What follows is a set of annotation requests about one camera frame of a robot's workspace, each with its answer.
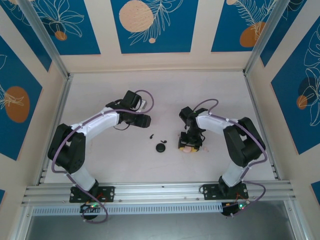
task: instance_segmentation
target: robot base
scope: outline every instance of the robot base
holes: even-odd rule
[[[115,196],[115,187],[114,186],[98,186],[94,191],[89,191],[95,197],[98,197],[98,200],[102,203],[113,203]],[[71,194],[69,198],[70,203],[86,203],[94,202],[88,195],[83,193],[80,189],[73,186],[71,187]]]
[[[244,199],[248,199],[247,186],[244,183],[238,183],[237,185],[228,189],[227,195],[224,195],[220,189],[219,184],[204,184],[202,186],[204,200],[236,200],[240,195]]]

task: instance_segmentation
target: decorative wallpaper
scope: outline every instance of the decorative wallpaper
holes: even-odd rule
[[[111,0],[122,54],[188,53],[198,0]]]
[[[320,17],[271,82],[299,154],[320,143]]]
[[[0,153],[17,160],[42,86],[0,37]]]
[[[264,66],[269,62],[306,1],[307,0],[291,0],[289,2],[260,55]]]
[[[100,54],[94,30],[84,0],[32,0],[30,1],[45,29],[61,55]],[[34,49],[40,41],[15,0],[0,0],[22,36]]]
[[[251,51],[277,0],[225,0],[211,52]]]
[[[17,5],[17,2],[14,0],[0,0],[0,5],[18,29],[26,43],[30,46],[43,67],[46,71],[49,71],[52,60]]]

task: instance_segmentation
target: white leaf drawing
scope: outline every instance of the white leaf drawing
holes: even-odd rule
[[[233,5],[237,7],[239,15],[243,18],[249,27],[253,27],[255,39],[257,40],[261,33],[262,22],[270,15],[274,9],[277,0],[264,0],[261,7],[258,7],[255,0],[236,0]]]
[[[20,7],[13,3],[12,1],[9,0],[1,0],[3,2],[3,4],[10,10],[10,12],[12,13],[12,15],[22,21],[25,25],[30,26],[28,20],[26,19],[25,15],[23,14],[23,12],[21,11]]]
[[[308,48],[304,56],[305,74],[308,83],[303,93],[303,97],[299,97],[298,107],[310,107],[310,123],[311,127],[315,127],[320,123],[320,25],[312,34]]]
[[[5,66],[7,60],[7,56],[0,54],[0,70]],[[8,94],[0,84],[0,109],[3,109],[6,105],[10,106],[10,104],[17,104],[23,106],[24,104],[21,102],[24,97],[16,98]]]
[[[6,7],[18,20],[29,26],[25,15],[17,4],[14,4],[9,0],[0,1],[5,3]],[[61,33],[70,33],[77,35],[80,38],[82,37],[83,33],[77,24],[83,22],[85,16],[78,12],[69,10],[69,0],[33,0],[31,1],[31,4],[44,26],[47,26],[46,30],[49,31],[50,35],[55,35],[55,33],[59,32],[58,39],[60,40],[66,39],[66,35],[62,35]]]
[[[282,14],[282,17],[287,20],[288,19],[288,14],[289,12],[296,12],[298,11],[301,6],[302,6],[302,3],[304,2],[305,0],[296,0],[296,1],[290,1],[288,3],[288,6],[286,7],[286,9],[284,10],[283,14]]]
[[[136,21],[144,21],[143,17],[139,17],[139,15],[143,16],[146,14],[146,11],[148,11],[150,14],[152,13],[152,22],[145,30],[131,32],[129,39],[132,39],[132,42],[130,45],[134,45],[139,41],[146,42],[148,40],[150,43],[154,43],[162,32],[166,30],[166,27],[171,25],[170,13],[177,10],[183,1],[184,0],[136,0],[136,2],[145,5],[141,8],[140,12],[136,12],[136,16],[132,18]]]

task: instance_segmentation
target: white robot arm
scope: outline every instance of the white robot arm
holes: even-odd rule
[[[66,136],[77,129],[69,140],[70,144],[65,144],[62,147],[55,164],[63,167],[82,189],[87,192],[94,191],[94,189],[98,188],[99,184],[84,166],[86,144],[106,129],[122,122],[140,128],[149,127],[151,122],[150,116],[121,111],[131,110],[139,113],[146,105],[147,102],[142,100],[138,94],[128,91],[123,99],[107,104],[102,111],[85,121],[71,126],[66,124],[59,125],[50,145],[48,152],[49,159],[54,159],[57,149]]]
[[[189,147],[192,148],[193,152],[198,151],[203,143],[202,133],[206,130],[225,137],[228,153],[232,161],[226,172],[219,179],[219,189],[227,198],[228,191],[242,181],[244,174],[248,171],[248,165],[257,160],[262,154],[261,149],[254,140],[234,123],[239,124],[250,132],[265,149],[266,147],[257,129],[247,117],[229,121],[222,117],[210,115],[205,108],[192,111],[191,108],[185,107],[181,110],[179,116],[188,127],[186,132],[181,132],[178,144],[179,149]]]

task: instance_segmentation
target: purple cable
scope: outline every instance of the purple cable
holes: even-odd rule
[[[90,224],[101,224],[101,223],[104,223],[107,218],[108,218],[108,213],[107,213],[107,209],[105,208],[105,206],[97,199],[95,198],[94,196],[92,196],[89,192],[87,192],[86,190],[84,190],[81,186],[79,186],[76,181],[71,177],[70,174],[68,174],[66,171],[57,171],[55,170],[55,164],[56,164],[56,161],[57,161],[57,158],[58,158],[58,155],[59,153],[61,152],[61,149],[64,147],[64,145],[66,144],[66,142],[71,138],[71,136],[76,132],[78,131],[81,127],[87,125],[88,123],[90,123],[91,121],[99,118],[100,116],[103,116],[105,114],[109,114],[109,113],[113,113],[113,112],[125,112],[125,113],[131,113],[131,114],[137,114],[137,115],[140,115],[140,114],[146,114],[148,112],[151,111],[151,109],[154,107],[155,105],[155,99],[154,97],[152,96],[152,94],[150,92],[148,92],[147,90],[143,90],[143,89],[140,89],[138,91],[136,91],[135,93],[139,93],[139,92],[144,92],[144,93],[147,93],[150,97],[151,97],[151,100],[152,100],[152,105],[151,107],[146,110],[146,111],[142,111],[142,112],[135,112],[135,111],[130,111],[130,110],[126,110],[126,109],[112,109],[112,110],[108,110],[108,111],[105,111],[104,113],[99,113],[95,116],[93,116],[92,118],[88,119],[87,121],[83,122],[82,125],[80,126],[77,126],[74,130],[72,130],[72,132],[70,132],[68,134],[68,136],[66,136],[66,138],[62,141],[62,143],[60,144],[60,146],[58,147],[53,159],[52,159],[52,164],[51,164],[51,170],[53,173],[56,173],[56,174],[66,174],[66,176],[70,179],[70,181],[75,184],[75,186],[80,189],[83,193],[85,193],[86,195],[88,195],[90,198],[92,198],[93,200],[95,200],[102,208],[103,210],[105,211],[105,219],[102,220],[102,221],[88,221],[85,219],[85,212],[84,211],[82,213],[82,218],[83,220],[86,222],[86,223],[90,223]]]
[[[257,165],[257,164],[262,164],[264,162],[267,161],[268,159],[268,155],[265,151],[265,149],[262,147],[261,143],[255,138],[255,136],[253,136],[251,134],[251,132],[249,132],[245,127],[241,126],[239,123],[235,122],[235,121],[232,121],[230,119],[227,119],[225,117],[222,117],[222,116],[218,116],[218,115],[214,115],[212,114],[211,112],[209,112],[209,115],[214,117],[214,118],[217,118],[217,119],[221,119],[221,120],[224,120],[224,121],[227,121],[231,124],[234,124],[236,125],[238,128],[240,128],[242,131],[244,131],[254,142],[255,144],[259,147],[259,149],[261,150],[263,156],[264,156],[264,159],[260,160],[260,161],[255,161],[255,162],[252,162],[252,163],[249,163],[248,166],[246,167],[246,169],[244,170],[244,172],[242,173],[242,175],[240,176],[240,179],[243,179],[244,176],[247,174],[247,172],[249,171],[249,169],[254,166],[254,165]]]
[[[253,202],[251,202],[248,206],[246,206],[244,209],[242,209],[241,211],[238,211],[238,212],[236,212],[235,214],[232,214],[232,215],[230,215],[230,216],[228,216],[228,217],[234,217],[234,216],[237,216],[237,215],[239,215],[240,213],[243,213],[243,211],[244,210],[246,210],[249,206],[252,206],[253,204],[255,204],[256,202],[258,202],[260,199],[262,199],[262,197],[266,194],[266,191],[267,191],[267,189],[266,189],[266,187],[265,186],[263,186],[261,183],[257,183],[257,182],[252,182],[252,181],[243,181],[245,184],[252,184],[252,185],[256,185],[256,186],[260,186],[260,187],[262,187],[263,188],[263,192],[262,192],[262,194],[259,196],[259,197],[257,197],[256,198],[256,200],[254,200]],[[235,204],[231,204],[231,205],[229,205],[229,206],[224,206],[223,208],[227,208],[227,207],[231,207],[231,206],[234,206],[234,205],[237,205],[238,203],[235,203]]]
[[[254,165],[257,165],[257,164],[261,164],[261,163],[266,162],[267,159],[268,159],[268,155],[267,155],[265,149],[262,147],[261,143],[260,143],[260,142],[255,138],[255,136],[253,136],[253,135],[251,134],[251,132],[249,132],[245,127],[241,126],[239,123],[237,123],[237,122],[235,122],[235,121],[233,121],[233,120],[227,119],[227,118],[222,117],[222,116],[214,115],[214,114],[212,114],[212,113],[210,112],[213,108],[215,108],[215,107],[218,105],[219,101],[218,101],[217,99],[211,98],[211,99],[204,100],[204,101],[200,102],[200,103],[193,109],[193,111],[196,110],[197,107],[199,107],[201,104],[206,103],[206,102],[209,102],[209,101],[213,101],[213,100],[216,101],[216,104],[215,104],[214,106],[212,106],[211,108],[209,108],[208,114],[209,114],[210,116],[214,117],[214,118],[217,118],[217,119],[220,119],[220,120],[223,120],[223,121],[226,121],[226,122],[229,122],[229,123],[231,123],[231,124],[236,125],[238,128],[240,128],[242,131],[244,131],[244,132],[255,142],[255,144],[259,147],[259,149],[261,150],[261,152],[262,152],[262,154],[263,154],[263,156],[264,156],[264,159],[263,159],[263,160],[256,161],[256,162],[253,162],[253,163],[249,163],[249,164],[248,164],[247,168],[244,170],[244,172],[243,172],[242,175],[240,176],[240,179],[242,180],[242,179],[244,178],[244,176],[247,174],[247,172],[249,171],[250,167],[252,167],[252,166],[254,166]],[[263,186],[262,184],[260,184],[260,183],[255,183],[255,182],[252,182],[252,181],[243,181],[243,182],[246,183],[246,184],[257,185],[257,186],[260,186],[260,187],[263,188],[262,194],[261,194],[256,200],[254,200],[250,205],[256,203],[257,201],[259,201],[259,200],[265,195],[265,193],[266,193],[266,188],[265,188],[265,186]],[[237,205],[237,203],[231,204],[231,205],[229,205],[229,206],[224,206],[224,208],[231,207],[231,206],[234,206],[234,205]],[[238,214],[241,213],[241,212],[243,212],[243,211],[239,211],[239,212],[233,214],[231,217],[236,216],[236,215],[238,215]]]
[[[87,209],[89,209],[89,207],[87,209],[85,209],[83,212],[82,212],[82,218],[83,220],[86,222],[86,223],[89,223],[89,224],[102,224],[104,222],[106,222],[108,220],[108,211],[105,207],[104,204],[102,204],[102,202],[100,202],[96,197],[94,197],[93,195],[91,195],[89,192],[87,192],[86,190],[84,190],[81,186],[79,186],[76,181],[69,175],[67,174],[66,175],[68,177],[68,179],[70,179],[70,181],[78,188],[80,189],[83,193],[85,193],[86,195],[88,195],[91,199],[95,200],[101,207],[102,209],[104,210],[105,212],[105,218],[101,221],[88,221],[85,219],[85,213],[87,211]]]
[[[216,101],[215,105],[213,105],[213,106],[208,110],[208,112],[210,113],[210,111],[219,104],[219,100],[218,100],[218,99],[211,98],[211,99],[204,100],[204,101],[200,102],[197,106],[195,106],[195,108],[192,110],[192,112],[194,112],[200,105],[202,105],[202,104],[204,104],[204,103],[206,103],[206,102],[209,102],[209,101]]]

